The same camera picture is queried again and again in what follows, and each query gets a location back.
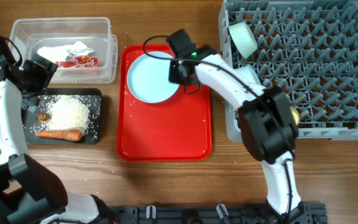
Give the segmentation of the white tissue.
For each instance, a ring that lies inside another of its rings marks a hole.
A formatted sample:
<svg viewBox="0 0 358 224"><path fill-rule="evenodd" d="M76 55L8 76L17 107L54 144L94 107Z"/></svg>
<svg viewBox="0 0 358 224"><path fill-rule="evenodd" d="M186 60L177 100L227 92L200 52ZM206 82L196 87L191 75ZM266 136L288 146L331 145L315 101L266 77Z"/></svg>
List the white tissue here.
<svg viewBox="0 0 358 224"><path fill-rule="evenodd" d="M89 56L94 53L94 49L89 48L81 41L76 41L71 45L59 45L56 47L42 47L37 54L51 62L65 62L73 57Z"/></svg>

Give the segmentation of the light blue plate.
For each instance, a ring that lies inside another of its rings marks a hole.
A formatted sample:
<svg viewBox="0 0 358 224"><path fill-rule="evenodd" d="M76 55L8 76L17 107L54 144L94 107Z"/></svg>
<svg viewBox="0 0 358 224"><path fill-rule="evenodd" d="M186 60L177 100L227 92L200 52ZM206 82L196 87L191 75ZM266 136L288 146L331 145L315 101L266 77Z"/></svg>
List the light blue plate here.
<svg viewBox="0 0 358 224"><path fill-rule="evenodd" d="M127 72L127 87L132 95L144 103L161 103L173 96L179 84L169 78L170 61L142 54Z"/></svg>

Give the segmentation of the brown mushroom piece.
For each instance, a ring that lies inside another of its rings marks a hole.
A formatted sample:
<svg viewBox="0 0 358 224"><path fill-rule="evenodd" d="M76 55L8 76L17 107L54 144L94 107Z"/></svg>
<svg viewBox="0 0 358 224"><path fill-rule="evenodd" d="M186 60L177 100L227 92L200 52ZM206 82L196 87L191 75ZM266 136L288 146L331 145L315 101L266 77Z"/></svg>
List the brown mushroom piece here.
<svg viewBox="0 0 358 224"><path fill-rule="evenodd" d="M44 112L39 112L36 115L36 119L39 123L47 123L50 121L51 119L51 115L48 113L44 113Z"/></svg>

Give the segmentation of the red snack wrapper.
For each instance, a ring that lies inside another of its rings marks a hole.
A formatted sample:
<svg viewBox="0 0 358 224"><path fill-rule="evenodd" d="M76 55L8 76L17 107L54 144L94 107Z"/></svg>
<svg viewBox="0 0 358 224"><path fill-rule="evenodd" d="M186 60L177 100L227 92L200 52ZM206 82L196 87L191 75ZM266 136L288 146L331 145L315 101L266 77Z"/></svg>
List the red snack wrapper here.
<svg viewBox="0 0 358 224"><path fill-rule="evenodd" d="M63 62L57 62L58 68L97 67L98 58L94 56L77 56Z"/></svg>

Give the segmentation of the green bowl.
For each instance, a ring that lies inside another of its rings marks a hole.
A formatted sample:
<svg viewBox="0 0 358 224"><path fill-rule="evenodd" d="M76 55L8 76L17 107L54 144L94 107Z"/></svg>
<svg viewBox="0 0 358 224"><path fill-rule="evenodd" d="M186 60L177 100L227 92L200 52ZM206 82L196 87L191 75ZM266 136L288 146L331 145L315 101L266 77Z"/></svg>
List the green bowl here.
<svg viewBox="0 0 358 224"><path fill-rule="evenodd" d="M246 22L229 26L229 34L244 58L248 58L257 50L257 41Z"/></svg>

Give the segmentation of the orange carrot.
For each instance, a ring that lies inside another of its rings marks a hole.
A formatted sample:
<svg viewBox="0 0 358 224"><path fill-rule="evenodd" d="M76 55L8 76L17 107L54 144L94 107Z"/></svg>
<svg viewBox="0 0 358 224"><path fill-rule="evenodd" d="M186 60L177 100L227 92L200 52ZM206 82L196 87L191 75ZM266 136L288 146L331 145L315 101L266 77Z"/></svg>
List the orange carrot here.
<svg viewBox="0 0 358 224"><path fill-rule="evenodd" d="M65 141L77 142L82 138L82 133L77 129L39 131L35 134L39 138L60 139Z"/></svg>

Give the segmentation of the yellow plastic cup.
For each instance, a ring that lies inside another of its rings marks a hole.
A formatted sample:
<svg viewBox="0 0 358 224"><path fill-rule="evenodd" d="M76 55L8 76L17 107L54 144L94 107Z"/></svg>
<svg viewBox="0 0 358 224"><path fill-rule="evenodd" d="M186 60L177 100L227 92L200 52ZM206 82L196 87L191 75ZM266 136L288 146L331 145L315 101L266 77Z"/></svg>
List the yellow plastic cup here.
<svg viewBox="0 0 358 224"><path fill-rule="evenodd" d="M299 123L300 123L300 114L299 114L299 112L292 106L290 107L290 111L291 111L291 114L292 114L293 119L295 121L295 124L298 126Z"/></svg>

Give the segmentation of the light blue bowl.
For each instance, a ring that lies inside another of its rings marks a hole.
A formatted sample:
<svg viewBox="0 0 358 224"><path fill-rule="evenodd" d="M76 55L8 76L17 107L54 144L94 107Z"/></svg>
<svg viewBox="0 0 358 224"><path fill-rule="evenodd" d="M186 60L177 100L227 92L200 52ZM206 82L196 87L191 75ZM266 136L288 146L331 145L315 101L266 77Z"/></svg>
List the light blue bowl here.
<svg viewBox="0 0 358 224"><path fill-rule="evenodd" d="M247 86L254 91L265 89L265 87L261 85L256 72L251 66L237 68L235 71L237 72L237 78L240 79L240 81L243 83L241 84L238 82L237 85L239 87Z"/></svg>

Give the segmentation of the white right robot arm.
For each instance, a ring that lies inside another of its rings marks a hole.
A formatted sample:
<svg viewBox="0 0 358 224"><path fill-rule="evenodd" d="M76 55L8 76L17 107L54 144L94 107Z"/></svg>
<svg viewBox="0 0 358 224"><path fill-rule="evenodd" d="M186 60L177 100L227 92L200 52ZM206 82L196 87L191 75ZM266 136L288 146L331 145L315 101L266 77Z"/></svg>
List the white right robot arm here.
<svg viewBox="0 0 358 224"><path fill-rule="evenodd" d="M204 84L219 93L238 113L242 142L261 162L268 204L279 215L289 215L301 202L296 190L293 160L298 122L286 94L266 88L234 70L208 45L197 47L180 29L166 38L174 53L170 78L183 85Z"/></svg>

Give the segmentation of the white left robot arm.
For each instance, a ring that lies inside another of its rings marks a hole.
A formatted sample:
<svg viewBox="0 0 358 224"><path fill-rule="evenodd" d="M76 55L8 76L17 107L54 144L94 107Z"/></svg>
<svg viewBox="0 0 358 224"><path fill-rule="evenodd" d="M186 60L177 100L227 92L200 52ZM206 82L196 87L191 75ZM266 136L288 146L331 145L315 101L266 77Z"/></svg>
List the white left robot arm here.
<svg viewBox="0 0 358 224"><path fill-rule="evenodd" d="M31 158L22 110L50 83L57 65L34 55L15 58L13 41L0 36L0 223L118 223L97 196L68 193L61 180Z"/></svg>

